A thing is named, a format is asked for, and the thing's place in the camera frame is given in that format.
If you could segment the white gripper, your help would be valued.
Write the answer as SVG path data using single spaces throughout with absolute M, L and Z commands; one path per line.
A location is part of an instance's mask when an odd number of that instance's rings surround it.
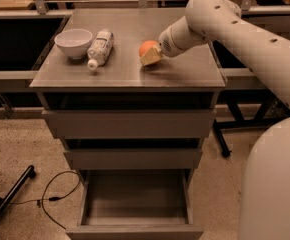
M 162 52 L 168 57 L 176 57 L 184 53 L 190 48 L 192 39 L 187 26 L 171 25 L 159 35 L 158 42 L 161 49 L 154 44 L 143 44 L 140 47 L 139 56 L 143 66 L 158 63 L 163 57 Z

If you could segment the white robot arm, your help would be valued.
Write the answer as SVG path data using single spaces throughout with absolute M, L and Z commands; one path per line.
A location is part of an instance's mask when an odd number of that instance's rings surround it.
M 139 48 L 144 66 L 218 41 L 290 109 L 290 40 L 241 18 L 228 0 L 189 0 L 182 18 Z M 290 118 L 264 132 L 243 176 L 238 240 L 290 240 Z

